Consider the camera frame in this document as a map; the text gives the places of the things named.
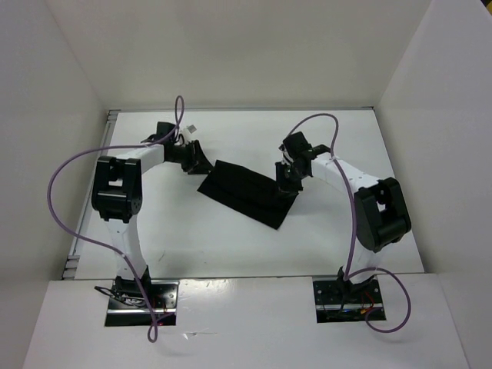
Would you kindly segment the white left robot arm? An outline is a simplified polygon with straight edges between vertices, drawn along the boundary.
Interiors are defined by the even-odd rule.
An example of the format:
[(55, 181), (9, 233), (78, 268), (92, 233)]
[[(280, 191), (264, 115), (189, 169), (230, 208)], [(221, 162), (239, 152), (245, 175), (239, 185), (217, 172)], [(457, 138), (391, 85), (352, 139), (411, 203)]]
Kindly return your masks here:
[(191, 136), (194, 125), (183, 128), (160, 121), (156, 132), (141, 144), (116, 156), (101, 156), (96, 163), (91, 205), (111, 236), (111, 246), (126, 259), (118, 262), (108, 295), (126, 305), (144, 307), (153, 298), (147, 262), (141, 252), (137, 216), (143, 205), (142, 177), (165, 162), (176, 163), (188, 175), (207, 175), (213, 165), (200, 142)]

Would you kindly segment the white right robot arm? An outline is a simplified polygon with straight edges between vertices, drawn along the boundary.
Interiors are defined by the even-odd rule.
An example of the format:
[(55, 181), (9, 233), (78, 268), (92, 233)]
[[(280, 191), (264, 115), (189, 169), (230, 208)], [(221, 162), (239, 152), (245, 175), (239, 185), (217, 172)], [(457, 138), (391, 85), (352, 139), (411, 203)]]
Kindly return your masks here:
[(400, 183), (364, 173), (326, 145), (283, 143), (280, 151), (275, 166), (281, 195), (294, 196), (303, 190), (305, 178), (316, 178), (348, 196), (351, 239), (347, 261), (337, 274), (337, 293), (343, 301), (356, 301), (374, 277), (384, 249), (411, 230)]

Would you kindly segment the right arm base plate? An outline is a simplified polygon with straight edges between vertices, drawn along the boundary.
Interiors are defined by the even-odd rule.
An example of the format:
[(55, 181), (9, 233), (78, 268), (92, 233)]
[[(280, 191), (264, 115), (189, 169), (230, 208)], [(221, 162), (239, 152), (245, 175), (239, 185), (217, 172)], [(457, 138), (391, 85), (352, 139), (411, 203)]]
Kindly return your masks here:
[(383, 298), (378, 280), (373, 278), (348, 297), (342, 294), (337, 278), (318, 278), (312, 281), (314, 306), (318, 324), (364, 321), (385, 321)]

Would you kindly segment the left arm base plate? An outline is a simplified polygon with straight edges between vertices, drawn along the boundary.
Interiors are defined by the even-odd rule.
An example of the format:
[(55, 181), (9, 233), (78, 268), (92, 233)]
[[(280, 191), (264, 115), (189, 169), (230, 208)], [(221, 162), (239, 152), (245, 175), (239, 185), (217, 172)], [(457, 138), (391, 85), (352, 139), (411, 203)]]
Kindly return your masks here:
[[(158, 326), (175, 326), (178, 305), (178, 281), (152, 281), (148, 296), (156, 315)], [(142, 297), (122, 295), (117, 297), (115, 288), (96, 287), (96, 291), (108, 296), (105, 317), (106, 327), (138, 327), (151, 323), (151, 314)]]

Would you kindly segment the black skirt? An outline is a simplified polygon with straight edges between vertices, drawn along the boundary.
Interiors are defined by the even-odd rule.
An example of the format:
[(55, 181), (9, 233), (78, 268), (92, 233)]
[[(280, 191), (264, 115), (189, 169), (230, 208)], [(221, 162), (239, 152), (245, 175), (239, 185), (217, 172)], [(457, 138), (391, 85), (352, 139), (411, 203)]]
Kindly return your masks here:
[(198, 192), (275, 230), (282, 225), (296, 199), (281, 195), (273, 179), (220, 160)]

